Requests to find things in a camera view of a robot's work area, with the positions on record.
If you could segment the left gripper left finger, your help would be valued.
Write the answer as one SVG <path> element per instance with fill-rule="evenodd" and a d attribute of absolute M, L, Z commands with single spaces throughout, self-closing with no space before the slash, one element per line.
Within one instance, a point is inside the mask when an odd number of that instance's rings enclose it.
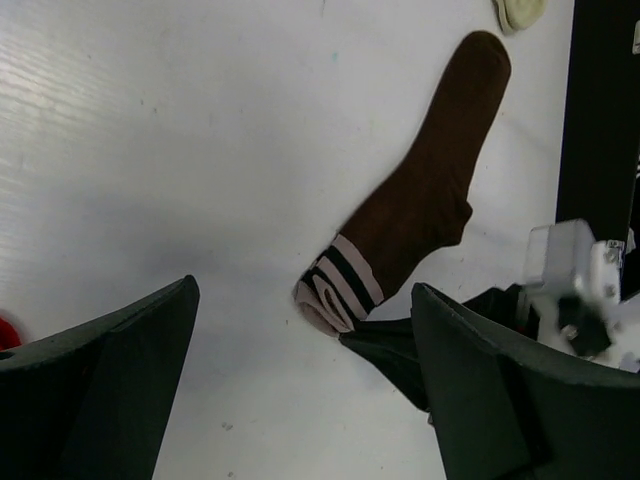
<path fill-rule="evenodd" d="M 199 298 L 188 275 L 2 351 L 2 478 L 152 478 Z"/>

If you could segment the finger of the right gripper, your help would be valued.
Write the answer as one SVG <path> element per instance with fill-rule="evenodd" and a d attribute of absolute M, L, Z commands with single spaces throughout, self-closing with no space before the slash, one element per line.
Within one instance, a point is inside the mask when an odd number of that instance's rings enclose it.
<path fill-rule="evenodd" d="M 518 288 L 490 288 L 463 306 L 514 330 L 519 294 Z M 340 335 L 339 342 L 371 363 L 414 407 L 430 411 L 409 318 L 361 322 L 353 331 Z"/>

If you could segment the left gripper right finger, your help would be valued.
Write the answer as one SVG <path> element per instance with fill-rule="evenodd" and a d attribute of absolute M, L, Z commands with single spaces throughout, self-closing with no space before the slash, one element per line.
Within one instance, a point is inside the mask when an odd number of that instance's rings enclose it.
<path fill-rule="evenodd" d="M 449 479 L 636 479 L 639 377 L 549 348 L 427 284 L 411 320 Z"/>

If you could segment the dark brown sock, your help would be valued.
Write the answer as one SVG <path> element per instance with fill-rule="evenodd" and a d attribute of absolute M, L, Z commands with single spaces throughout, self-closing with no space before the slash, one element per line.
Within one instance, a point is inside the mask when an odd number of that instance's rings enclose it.
<path fill-rule="evenodd" d="M 404 159 L 296 283 L 294 303 L 312 326 L 329 336 L 354 331 L 425 257 L 461 242 L 470 184 L 510 75 L 494 34 L 474 31 L 459 43 Z"/>

